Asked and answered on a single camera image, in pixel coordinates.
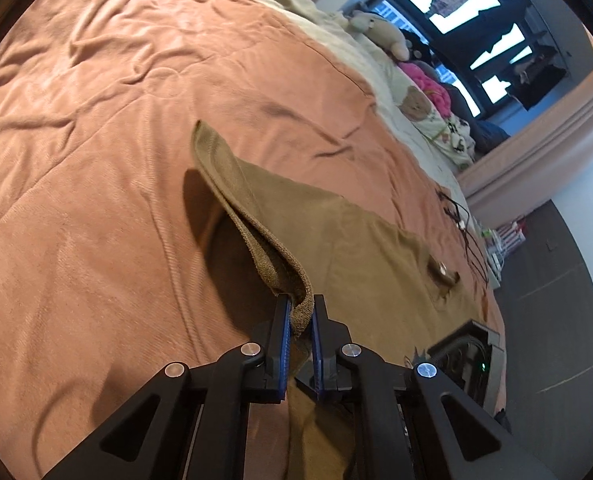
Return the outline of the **olive brown printed t-shirt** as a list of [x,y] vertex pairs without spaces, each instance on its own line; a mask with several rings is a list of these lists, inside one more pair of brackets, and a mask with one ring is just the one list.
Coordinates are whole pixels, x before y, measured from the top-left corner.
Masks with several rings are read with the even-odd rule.
[[285,292],[302,334],[314,298],[386,360],[407,364],[468,321],[495,332],[501,310],[449,219],[451,205],[402,145],[366,167],[304,153],[268,171],[238,158],[205,124],[191,154],[218,217],[195,224],[205,266],[232,322],[249,330]]

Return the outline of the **orange brown bed blanket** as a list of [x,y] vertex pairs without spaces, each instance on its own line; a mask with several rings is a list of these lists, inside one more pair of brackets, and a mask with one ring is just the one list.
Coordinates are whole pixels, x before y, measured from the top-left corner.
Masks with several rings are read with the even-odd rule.
[[272,315],[276,294],[244,330],[215,297],[192,229],[218,217],[191,154],[199,122],[268,171],[407,148],[359,73],[257,0],[35,0],[1,41],[13,477],[42,477],[165,364],[210,363]]

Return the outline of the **right pink curtain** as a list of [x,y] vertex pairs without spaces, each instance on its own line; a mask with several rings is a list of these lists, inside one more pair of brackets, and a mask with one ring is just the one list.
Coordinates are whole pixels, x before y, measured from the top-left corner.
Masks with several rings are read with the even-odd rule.
[[498,228],[553,198],[593,164],[593,70],[458,176],[472,214]]

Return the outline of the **cream bear print duvet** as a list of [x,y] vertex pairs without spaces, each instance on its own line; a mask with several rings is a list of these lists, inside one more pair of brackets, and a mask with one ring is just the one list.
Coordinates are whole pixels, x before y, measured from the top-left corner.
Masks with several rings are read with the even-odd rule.
[[429,178],[451,191],[454,200],[465,200],[456,174],[458,164],[469,159],[471,138],[461,118],[443,117],[416,81],[377,44],[351,32],[340,13],[321,11],[313,0],[257,1],[284,15],[359,73],[373,90],[377,114],[392,136],[407,146]]

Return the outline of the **pink plush fabric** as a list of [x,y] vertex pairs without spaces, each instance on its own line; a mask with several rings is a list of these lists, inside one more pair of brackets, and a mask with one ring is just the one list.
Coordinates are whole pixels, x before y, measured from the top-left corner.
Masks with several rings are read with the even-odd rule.
[[433,103],[443,118],[449,118],[452,114],[452,100],[449,92],[441,85],[437,72],[423,61],[400,62],[400,69]]

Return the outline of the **white plush toy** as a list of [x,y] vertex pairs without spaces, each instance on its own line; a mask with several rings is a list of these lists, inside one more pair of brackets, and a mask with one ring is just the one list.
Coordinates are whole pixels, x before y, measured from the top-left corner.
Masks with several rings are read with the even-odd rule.
[[411,57],[403,32],[379,14],[354,11],[350,26],[390,53],[397,61],[407,62]]

